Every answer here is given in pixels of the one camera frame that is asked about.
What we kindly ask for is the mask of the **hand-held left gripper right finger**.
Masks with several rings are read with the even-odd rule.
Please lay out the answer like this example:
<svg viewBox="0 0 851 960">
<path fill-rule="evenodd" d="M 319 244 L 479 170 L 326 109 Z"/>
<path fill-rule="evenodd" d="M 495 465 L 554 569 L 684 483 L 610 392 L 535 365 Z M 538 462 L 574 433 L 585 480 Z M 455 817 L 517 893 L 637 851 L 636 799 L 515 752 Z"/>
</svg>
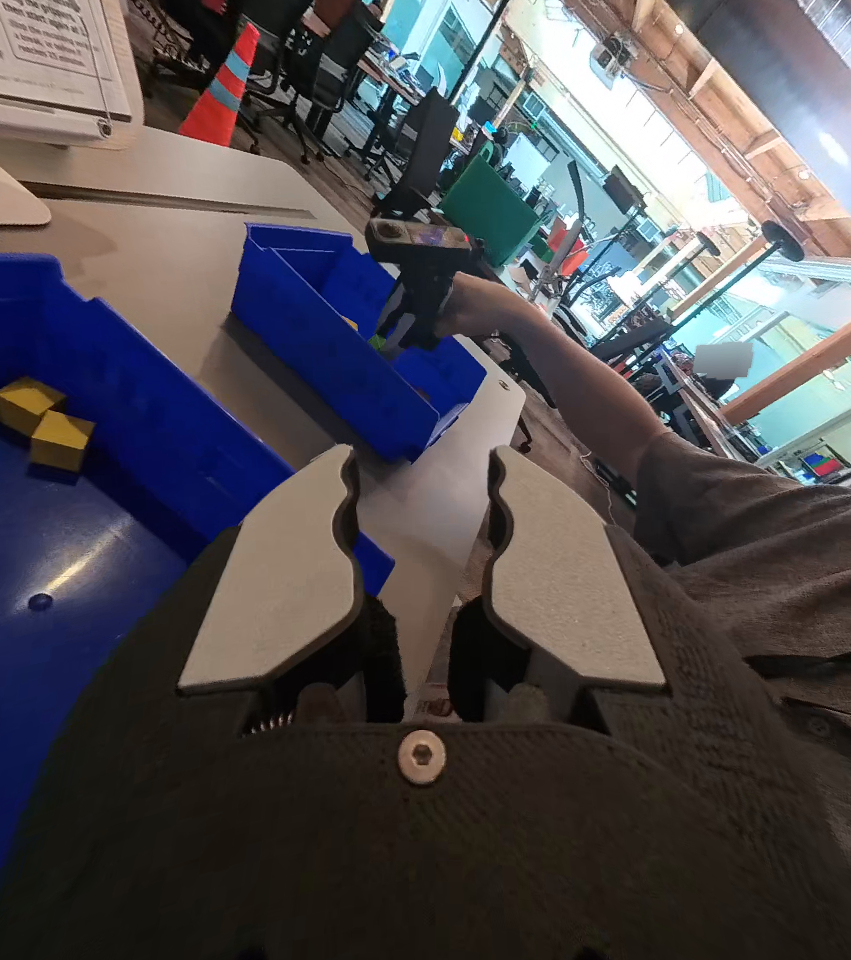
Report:
<svg viewBox="0 0 851 960">
<path fill-rule="evenodd" d="M 529 683 L 664 689 L 610 528 L 592 505 L 510 446 L 491 450 L 489 497 L 484 609 L 529 653 Z"/>
</svg>

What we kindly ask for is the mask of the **orange traffic cone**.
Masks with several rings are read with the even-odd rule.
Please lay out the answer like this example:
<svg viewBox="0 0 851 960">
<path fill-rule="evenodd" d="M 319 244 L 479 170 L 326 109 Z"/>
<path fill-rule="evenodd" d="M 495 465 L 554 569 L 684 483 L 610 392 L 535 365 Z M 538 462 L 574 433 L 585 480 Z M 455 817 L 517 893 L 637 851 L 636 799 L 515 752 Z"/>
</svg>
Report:
<svg viewBox="0 0 851 960">
<path fill-rule="evenodd" d="M 229 148 L 261 32 L 250 21 L 179 126 L 178 135 Z"/>
</svg>

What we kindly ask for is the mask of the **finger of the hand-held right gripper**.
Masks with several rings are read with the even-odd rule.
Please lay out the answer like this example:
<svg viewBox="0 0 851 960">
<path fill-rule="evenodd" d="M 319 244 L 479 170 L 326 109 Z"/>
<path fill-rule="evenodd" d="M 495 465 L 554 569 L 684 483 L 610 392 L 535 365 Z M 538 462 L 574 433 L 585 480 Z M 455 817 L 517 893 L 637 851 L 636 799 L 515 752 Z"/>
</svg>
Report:
<svg viewBox="0 0 851 960">
<path fill-rule="evenodd" d="M 414 321 L 407 290 L 393 289 L 376 324 L 376 334 L 386 339 L 384 349 L 378 351 L 378 354 L 381 357 L 399 356 L 403 351 L 401 341 Z"/>
</svg>

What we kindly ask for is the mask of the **printed instruction sheet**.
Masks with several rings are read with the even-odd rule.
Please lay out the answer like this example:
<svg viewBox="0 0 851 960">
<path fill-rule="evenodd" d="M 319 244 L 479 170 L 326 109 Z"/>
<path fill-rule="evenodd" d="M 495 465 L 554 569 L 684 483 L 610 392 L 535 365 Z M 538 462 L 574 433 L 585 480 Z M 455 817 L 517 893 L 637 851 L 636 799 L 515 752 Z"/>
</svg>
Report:
<svg viewBox="0 0 851 960">
<path fill-rule="evenodd" d="M 140 122 L 123 3 L 0 1 L 0 103 Z"/>
</svg>

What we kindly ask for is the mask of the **blue plastic bin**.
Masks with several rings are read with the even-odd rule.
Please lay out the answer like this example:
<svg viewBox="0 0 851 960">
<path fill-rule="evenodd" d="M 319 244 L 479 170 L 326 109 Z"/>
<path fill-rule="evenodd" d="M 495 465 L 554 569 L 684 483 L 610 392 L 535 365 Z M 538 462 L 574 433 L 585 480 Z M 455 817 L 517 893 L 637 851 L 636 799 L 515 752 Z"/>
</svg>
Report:
<svg viewBox="0 0 851 960">
<path fill-rule="evenodd" d="M 75 476 L 0 423 L 0 869 L 81 690 L 214 535 L 292 474 L 51 257 L 0 254 L 0 389 L 96 421 Z"/>
<path fill-rule="evenodd" d="M 381 459 L 413 462 L 487 370 L 454 338 L 396 359 L 373 350 L 367 340 L 395 283 L 351 234 L 249 222 L 230 310 Z"/>
</svg>

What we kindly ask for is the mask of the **green partition panel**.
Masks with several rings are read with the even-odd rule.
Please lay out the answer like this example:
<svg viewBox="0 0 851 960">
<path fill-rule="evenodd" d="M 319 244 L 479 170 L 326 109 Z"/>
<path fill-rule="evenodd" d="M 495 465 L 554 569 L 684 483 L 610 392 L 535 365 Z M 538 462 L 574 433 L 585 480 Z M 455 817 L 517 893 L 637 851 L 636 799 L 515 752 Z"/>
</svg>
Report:
<svg viewBox="0 0 851 960">
<path fill-rule="evenodd" d="M 445 220 L 484 243 L 493 269 L 511 263 L 542 225 L 543 218 L 482 157 L 468 162 L 443 195 Z"/>
</svg>

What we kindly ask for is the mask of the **red white booklet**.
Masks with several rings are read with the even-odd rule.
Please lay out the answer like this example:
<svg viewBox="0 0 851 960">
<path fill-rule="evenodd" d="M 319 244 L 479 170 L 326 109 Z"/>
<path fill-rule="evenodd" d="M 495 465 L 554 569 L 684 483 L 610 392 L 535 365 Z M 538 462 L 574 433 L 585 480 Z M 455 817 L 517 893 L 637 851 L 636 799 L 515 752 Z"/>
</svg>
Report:
<svg viewBox="0 0 851 960">
<path fill-rule="evenodd" d="M 406 701 L 404 720 L 419 726 L 457 724 L 456 713 L 447 684 L 444 681 L 425 681 Z"/>
</svg>

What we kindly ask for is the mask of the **black pole stand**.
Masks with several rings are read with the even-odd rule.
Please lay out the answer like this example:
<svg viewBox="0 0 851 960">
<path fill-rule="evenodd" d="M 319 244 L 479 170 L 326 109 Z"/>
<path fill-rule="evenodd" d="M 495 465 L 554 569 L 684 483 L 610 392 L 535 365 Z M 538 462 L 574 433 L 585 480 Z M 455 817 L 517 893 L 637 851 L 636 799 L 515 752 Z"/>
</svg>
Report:
<svg viewBox="0 0 851 960">
<path fill-rule="evenodd" d="M 790 262 L 801 262 L 805 258 L 805 251 L 801 242 L 783 225 L 765 221 L 753 240 L 671 308 L 668 320 L 672 328 L 676 329 L 697 318 L 730 293 L 738 283 L 776 256 Z"/>
<path fill-rule="evenodd" d="M 447 101 L 451 105 L 455 105 L 460 97 L 462 96 L 463 91 L 467 87 L 468 83 L 474 77 L 481 57 L 485 52 L 485 49 L 490 42 L 493 34 L 499 29 L 500 24 L 504 18 L 505 12 L 511 1 L 498 1 L 495 6 L 492 8 L 491 17 L 489 23 L 486 25 L 484 31 L 482 32 L 479 41 L 477 42 L 475 49 L 470 54 L 467 63 L 464 65 L 463 71 L 460 77 L 456 80 L 456 83 L 452 90 L 446 96 Z"/>
</svg>

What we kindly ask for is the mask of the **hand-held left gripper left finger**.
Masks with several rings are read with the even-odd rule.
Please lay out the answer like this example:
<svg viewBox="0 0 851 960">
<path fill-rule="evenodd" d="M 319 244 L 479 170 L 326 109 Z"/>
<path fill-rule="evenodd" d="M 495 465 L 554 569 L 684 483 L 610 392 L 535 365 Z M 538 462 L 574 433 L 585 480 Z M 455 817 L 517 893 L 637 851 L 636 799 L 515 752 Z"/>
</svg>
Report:
<svg viewBox="0 0 851 960">
<path fill-rule="evenodd" d="M 356 455 L 338 444 L 244 517 L 178 680 L 182 694 L 251 690 L 358 619 Z"/>
</svg>

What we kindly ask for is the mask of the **red chair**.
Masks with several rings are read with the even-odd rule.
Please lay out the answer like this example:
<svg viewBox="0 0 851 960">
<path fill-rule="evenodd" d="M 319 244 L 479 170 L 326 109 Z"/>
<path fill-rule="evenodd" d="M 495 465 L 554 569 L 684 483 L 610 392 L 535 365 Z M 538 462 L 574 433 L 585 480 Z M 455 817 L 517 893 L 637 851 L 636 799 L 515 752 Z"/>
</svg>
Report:
<svg viewBox="0 0 851 960">
<path fill-rule="evenodd" d="M 546 239 L 547 250 L 551 253 L 548 266 L 553 274 L 570 278 L 588 256 L 588 239 L 588 232 L 578 220 L 567 225 L 556 218 Z"/>
</svg>

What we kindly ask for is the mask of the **black monitor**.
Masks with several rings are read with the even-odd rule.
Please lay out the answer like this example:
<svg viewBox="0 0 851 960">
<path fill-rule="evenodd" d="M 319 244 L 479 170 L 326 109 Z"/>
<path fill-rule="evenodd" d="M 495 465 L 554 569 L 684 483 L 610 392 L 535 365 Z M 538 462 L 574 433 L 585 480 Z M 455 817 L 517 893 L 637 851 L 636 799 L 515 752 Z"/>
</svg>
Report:
<svg viewBox="0 0 851 960">
<path fill-rule="evenodd" d="M 613 166 L 605 175 L 602 189 L 620 213 L 645 213 L 647 202 L 643 192 L 628 179 L 618 165 Z"/>
</svg>

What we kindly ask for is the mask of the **black ceiling panel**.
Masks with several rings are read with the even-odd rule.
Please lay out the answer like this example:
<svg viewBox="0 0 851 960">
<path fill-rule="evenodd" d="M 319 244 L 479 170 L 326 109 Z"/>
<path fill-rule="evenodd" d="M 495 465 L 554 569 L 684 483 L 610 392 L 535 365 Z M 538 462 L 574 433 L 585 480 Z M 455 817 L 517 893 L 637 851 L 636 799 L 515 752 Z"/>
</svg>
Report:
<svg viewBox="0 0 851 960">
<path fill-rule="evenodd" d="M 851 68 L 800 4 L 671 6 L 851 217 Z"/>
</svg>

